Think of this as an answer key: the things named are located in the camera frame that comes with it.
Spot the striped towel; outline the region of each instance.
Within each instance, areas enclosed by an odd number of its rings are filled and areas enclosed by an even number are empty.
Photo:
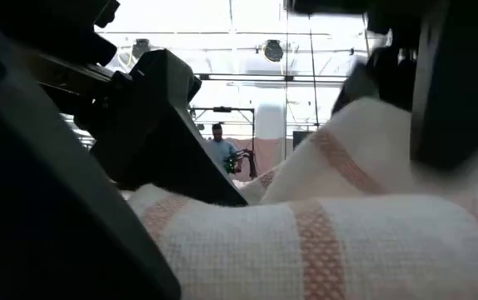
[[[218,207],[148,185],[129,203],[184,299],[478,299],[478,157],[409,161],[411,116],[360,100]]]

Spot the industrial machine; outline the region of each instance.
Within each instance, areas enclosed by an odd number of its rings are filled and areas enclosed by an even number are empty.
[[[111,22],[118,6],[0,0],[0,298],[180,299],[177,279],[114,183],[246,205],[192,122],[187,104],[201,82],[184,62],[158,50],[128,74],[100,67],[116,48],[93,26]],[[477,149],[478,2],[292,0],[287,7],[367,13],[370,30],[393,32],[393,45],[367,72],[387,101],[412,90],[415,160],[449,171]],[[415,81],[393,89],[399,50],[416,52]],[[91,156],[60,112],[97,140]]]

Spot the woven fabric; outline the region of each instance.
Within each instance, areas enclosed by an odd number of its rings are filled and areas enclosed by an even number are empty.
[[[456,177],[409,160],[411,116],[340,111],[218,207],[142,187],[129,199],[185,299],[478,299],[478,157]]]

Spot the blue shirt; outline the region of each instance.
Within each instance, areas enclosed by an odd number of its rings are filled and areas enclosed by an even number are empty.
[[[222,166],[225,166],[224,160],[229,158],[230,155],[237,152],[237,148],[231,143],[221,140],[216,142],[215,140],[209,141],[210,149],[212,150],[213,157],[221,163]]]

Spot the man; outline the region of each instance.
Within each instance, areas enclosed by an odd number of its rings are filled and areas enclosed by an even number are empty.
[[[212,126],[212,131],[213,139],[209,141],[210,148],[212,149],[213,155],[217,161],[220,162],[224,168],[226,168],[225,160],[238,150],[231,143],[222,139],[221,124],[214,124]],[[241,172],[241,163],[242,159],[237,160],[237,165],[235,167],[236,173]]]

